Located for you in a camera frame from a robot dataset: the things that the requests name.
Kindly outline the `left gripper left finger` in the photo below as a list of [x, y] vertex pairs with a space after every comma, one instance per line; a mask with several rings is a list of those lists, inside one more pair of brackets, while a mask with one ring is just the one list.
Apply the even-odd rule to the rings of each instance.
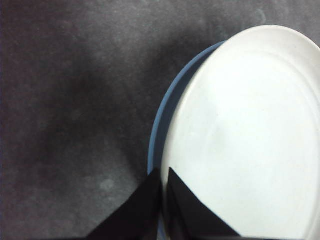
[[156, 238], [162, 201], [160, 170], [154, 169], [136, 191], [89, 233], [89, 238]]

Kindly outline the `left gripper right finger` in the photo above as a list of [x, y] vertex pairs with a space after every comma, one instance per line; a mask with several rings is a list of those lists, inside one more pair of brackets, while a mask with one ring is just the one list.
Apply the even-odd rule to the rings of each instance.
[[233, 228], [206, 207], [170, 168], [167, 182], [168, 232], [171, 238], [238, 238]]

